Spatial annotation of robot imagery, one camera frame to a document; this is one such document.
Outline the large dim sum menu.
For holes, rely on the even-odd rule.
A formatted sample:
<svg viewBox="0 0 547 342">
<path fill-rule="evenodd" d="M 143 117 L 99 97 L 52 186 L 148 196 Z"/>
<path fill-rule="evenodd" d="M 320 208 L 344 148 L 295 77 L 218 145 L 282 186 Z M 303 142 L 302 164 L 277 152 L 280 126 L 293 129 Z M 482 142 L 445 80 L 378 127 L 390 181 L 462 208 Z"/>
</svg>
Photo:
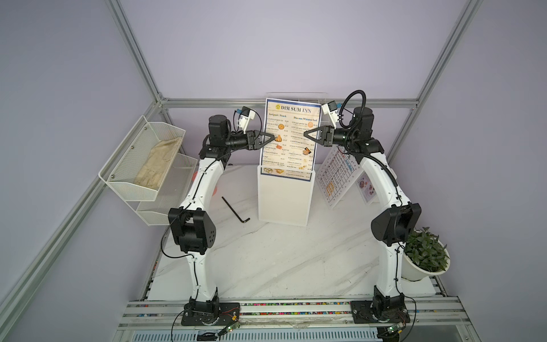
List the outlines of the large dim sum menu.
<svg viewBox="0 0 547 342">
<path fill-rule="evenodd" d="M 263 147 L 260 173 L 277 178 L 310 182 L 316 158 L 316 143 L 304 136 L 321 123 L 317 103 L 268 98 L 265 131 L 274 140 Z"/>
</svg>

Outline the small special menu flyer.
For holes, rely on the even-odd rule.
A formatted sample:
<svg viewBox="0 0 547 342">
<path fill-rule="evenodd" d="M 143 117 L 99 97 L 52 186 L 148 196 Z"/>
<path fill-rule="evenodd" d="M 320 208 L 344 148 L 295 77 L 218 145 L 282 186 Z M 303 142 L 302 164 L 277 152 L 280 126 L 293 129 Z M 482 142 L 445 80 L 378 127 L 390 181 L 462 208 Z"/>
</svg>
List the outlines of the small special menu flyer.
<svg viewBox="0 0 547 342">
<path fill-rule="evenodd" d="M 365 172 L 360 176 L 360 178 L 356 182 L 356 185 L 365 203 L 376 201 L 377 195 L 375 188 L 373 187 L 370 178 Z"/>
</svg>

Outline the narrow white rack box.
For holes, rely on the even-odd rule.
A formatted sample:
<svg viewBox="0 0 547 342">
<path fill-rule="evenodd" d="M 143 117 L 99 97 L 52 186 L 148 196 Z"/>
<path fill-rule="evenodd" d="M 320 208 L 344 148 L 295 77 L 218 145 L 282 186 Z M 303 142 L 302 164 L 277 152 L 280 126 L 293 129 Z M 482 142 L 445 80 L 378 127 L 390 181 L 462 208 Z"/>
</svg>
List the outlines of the narrow white rack box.
<svg viewBox="0 0 547 342">
<path fill-rule="evenodd" d="M 393 170 L 388 166 L 387 158 L 380 153 L 373 153 L 372 159 L 363 158 L 360 168 L 362 177 L 357 182 L 367 202 L 378 202 L 382 207 L 397 205 L 397 192 L 393 180 Z"/>
</svg>

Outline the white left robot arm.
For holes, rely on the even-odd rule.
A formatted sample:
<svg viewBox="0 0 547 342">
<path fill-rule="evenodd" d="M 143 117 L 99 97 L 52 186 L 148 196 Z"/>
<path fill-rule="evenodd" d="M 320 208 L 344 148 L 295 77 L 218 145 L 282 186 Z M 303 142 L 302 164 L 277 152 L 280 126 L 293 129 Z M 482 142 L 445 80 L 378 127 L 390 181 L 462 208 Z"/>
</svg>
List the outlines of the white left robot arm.
<svg viewBox="0 0 547 342">
<path fill-rule="evenodd" d="M 248 128 L 255 118 L 261 116 L 247 107 L 236 109 L 232 119 L 224 115 L 209 118 L 197 175 L 179 207 L 169 210 L 168 227 L 192 275 L 191 304 L 211 304 L 218 299 L 217 285 L 207 266 L 207 251 L 213 247 L 217 234 L 209 206 L 229 159 L 241 150 L 261 150 L 275 139 L 262 129 Z"/>
</svg>

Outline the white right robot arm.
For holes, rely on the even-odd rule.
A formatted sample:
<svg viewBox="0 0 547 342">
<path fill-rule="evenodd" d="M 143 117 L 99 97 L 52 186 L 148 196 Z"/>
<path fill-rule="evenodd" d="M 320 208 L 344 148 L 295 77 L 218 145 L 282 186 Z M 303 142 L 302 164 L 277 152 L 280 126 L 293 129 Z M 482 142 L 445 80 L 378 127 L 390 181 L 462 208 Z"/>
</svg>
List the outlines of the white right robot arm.
<svg viewBox="0 0 547 342">
<path fill-rule="evenodd" d="M 403 247 L 422 213 L 403 192 L 389 167 L 385 150 L 373 138 L 374 114 L 366 106 L 363 90 L 348 95 L 342 105 L 334 101 L 326 104 L 331 125 L 322 125 L 303 133 L 305 138 L 326 147 L 338 146 L 354 157 L 372 182 L 381 208 L 370 223 L 374 238 L 380 243 L 380 271 L 374 288 L 373 304 L 377 309 L 400 308 L 406 296 L 402 277 Z"/>
</svg>

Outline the black allen key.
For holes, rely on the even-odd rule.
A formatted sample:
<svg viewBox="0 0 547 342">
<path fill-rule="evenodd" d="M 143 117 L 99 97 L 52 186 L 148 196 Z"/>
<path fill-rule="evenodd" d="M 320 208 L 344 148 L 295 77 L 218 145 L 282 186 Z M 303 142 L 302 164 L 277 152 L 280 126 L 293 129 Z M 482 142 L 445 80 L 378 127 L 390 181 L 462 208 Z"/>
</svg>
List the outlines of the black allen key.
<svg viewBox="0 0 547 342">
<path fill-rule="evenodd" d="M 250 220 L 250 217 L 246 218 L 246 219 L 243 219 L 239 214 L 238 212 L 232 207 L 232 205 L 227 201 L 227 199 L 222 196 L 221 197 L 222 200 L 224 201 L 224 203 L 226 204 L 226 206 L 228 206 L 228 208 L 232 211 L 232 213 L 234 214 L 234 216 L 239 220 L 239 222 L 241 222 L 242 224 L 245 224 L 247 222 L 249 222 Z"/>
</svg>

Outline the lower white mesh shelf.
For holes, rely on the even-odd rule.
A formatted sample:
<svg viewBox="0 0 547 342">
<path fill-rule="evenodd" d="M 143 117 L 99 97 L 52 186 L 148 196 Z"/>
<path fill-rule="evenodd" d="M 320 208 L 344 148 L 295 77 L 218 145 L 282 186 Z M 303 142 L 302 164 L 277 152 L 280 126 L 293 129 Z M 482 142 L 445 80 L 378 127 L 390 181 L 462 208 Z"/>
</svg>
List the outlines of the lower white mesh shelf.
<svg viewBox="0 0 547 342">
<path fill-rule="evenodd" d="M 128 205 L 146 225 L 168 225 L 168 212 L 171 208 L 179 207 L 187 196 L 197 162 L 197 159 L 190 156 L 176 154 L 156 199 L 152 202 L 129 202 Z"/>
</svg>

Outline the white mesh shelf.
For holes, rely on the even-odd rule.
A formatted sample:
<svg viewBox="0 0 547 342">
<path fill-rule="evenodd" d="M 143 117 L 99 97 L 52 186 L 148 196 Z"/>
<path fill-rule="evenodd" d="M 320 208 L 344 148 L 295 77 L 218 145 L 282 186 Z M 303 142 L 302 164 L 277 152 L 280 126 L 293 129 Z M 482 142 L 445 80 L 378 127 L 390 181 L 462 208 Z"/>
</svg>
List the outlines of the white mesh shelf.
<svg viewBox="0 0 547 342">
<path fill-rule="evenodd" d="M 119 151 L 114 152 L 101 168 L 98 176 L 125 202 L 152 202 L 159 190 L 136 185 L 134 179 L 155 145 L 179 137 L 183 142 L 185 135 L 186 130 L 182 128 L 165 122 L 149 121 L 143 115 L 119 145 Z"/>
<path fill-rule="evenodd" d="M 171 208 L 179 207 L 187 196 L 197 162 L 197 159 L 190 156 L 176 154 L 156 199 L 152 202 L 129 202 L 128 205 L 146 225 L 168 225 L 168 212 Z"/>
</svg>

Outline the beige cloth in shelf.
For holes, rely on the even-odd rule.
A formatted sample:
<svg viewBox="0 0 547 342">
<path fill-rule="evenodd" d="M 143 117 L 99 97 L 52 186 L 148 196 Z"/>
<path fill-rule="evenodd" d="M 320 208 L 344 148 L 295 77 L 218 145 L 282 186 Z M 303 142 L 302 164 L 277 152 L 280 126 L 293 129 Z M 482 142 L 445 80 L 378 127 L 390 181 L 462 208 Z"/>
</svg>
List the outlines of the beige cloth in shelf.
<svg viewBox="0 0 547 342">
<path fill-rule="evenodd" d="M 144 188 L 159 190 L 181 144 L 182 138 L 179 137 L 160 141 L 155 145 L 136 175 L 134 183 Z"/>
</svg>

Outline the upper white mesh shelf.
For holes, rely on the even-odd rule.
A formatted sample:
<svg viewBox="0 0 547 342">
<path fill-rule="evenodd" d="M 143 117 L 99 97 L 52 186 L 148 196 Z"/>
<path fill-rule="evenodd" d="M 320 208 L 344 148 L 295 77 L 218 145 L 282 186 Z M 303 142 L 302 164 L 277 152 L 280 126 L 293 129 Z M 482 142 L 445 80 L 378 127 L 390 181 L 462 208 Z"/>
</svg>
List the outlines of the upper white mesh shelf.
<svg viewBox="0 0 547 342">
<path fill-rule="evenodd" d="M 186 130 L 182 128 L 165 122 L 149 121 L 143 115 L 119 145 L 119 151 L 114 152 L 101 168 L 98 176 L 125 202 L 152 202 L 159 190 L 136 185 L 134 179 L 155 145 L 179 137 L 183 142 L 185 135 Z"/>
</svg>

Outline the potted green plant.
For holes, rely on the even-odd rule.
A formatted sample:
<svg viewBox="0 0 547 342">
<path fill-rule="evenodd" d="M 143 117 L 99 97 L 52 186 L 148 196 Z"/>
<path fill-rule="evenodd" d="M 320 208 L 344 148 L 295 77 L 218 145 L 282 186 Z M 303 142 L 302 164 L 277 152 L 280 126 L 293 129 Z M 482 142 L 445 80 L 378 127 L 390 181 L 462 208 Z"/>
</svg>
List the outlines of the potted green plant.
<svg viewBox="0 0 547 342">
<path fill-rule="evenodd" d="M 418 282 L 426 277 L 444 274 L 450 268 L 447 245 L 429 227 L 409 235 L 403 253 L 403 279 Z"/>
</svg>

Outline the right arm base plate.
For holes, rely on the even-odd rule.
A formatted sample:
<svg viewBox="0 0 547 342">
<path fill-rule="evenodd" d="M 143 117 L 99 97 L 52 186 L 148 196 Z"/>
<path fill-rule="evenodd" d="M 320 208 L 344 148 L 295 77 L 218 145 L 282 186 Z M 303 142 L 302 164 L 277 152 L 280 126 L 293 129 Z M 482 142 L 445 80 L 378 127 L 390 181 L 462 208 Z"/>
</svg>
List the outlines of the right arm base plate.
<svg viewBox="0 0 547 342">
<path fill-rule="evenodd" d="M 400 299 L 390 299 L 386 302 L 376 299 L 350 302 L 353 322 L 361 323 L 410 323 L 406 305 Z"/>
</svg>

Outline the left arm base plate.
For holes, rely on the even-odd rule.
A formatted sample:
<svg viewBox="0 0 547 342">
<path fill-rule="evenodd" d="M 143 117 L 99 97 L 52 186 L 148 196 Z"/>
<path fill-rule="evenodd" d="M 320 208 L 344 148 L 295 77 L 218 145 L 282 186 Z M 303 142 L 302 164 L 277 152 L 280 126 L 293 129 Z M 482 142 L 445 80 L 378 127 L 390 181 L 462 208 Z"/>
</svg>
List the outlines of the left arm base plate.
<svg viewBox="0 0 547 342">
<path fill-rule="evenodd" d="M 226 326 L 239 319 L 240 303 L 220 302 L 214 299 L 197 302 L 194 299 L 185 304 L 180 324 L 182 326 Z"/>
</svg>

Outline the aluminium front rail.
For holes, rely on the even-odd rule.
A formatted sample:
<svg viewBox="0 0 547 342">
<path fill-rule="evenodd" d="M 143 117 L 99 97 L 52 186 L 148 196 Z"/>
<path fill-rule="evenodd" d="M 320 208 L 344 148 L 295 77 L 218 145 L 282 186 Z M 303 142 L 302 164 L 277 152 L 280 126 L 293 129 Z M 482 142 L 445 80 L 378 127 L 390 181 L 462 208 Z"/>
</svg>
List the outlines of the aluminium front rail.
<svg viewBox="0 0 547 342">
<path fill-rule="evenodd" d="M 357 316 L 349 299 L 258 300 L 238 299 L 238 310 L 224 309 L 218 319 L 195 324 L 222 327 L 236 320 L 243 328 L 319 328 L 353 326 Z M 410 322 L 416 326 L 470 325 L 471 320 L 457 297 L 433 296 L 405 301 Z M 118 330 L 182 329 L 183 302 L 130 302 Z"/>
</svg>

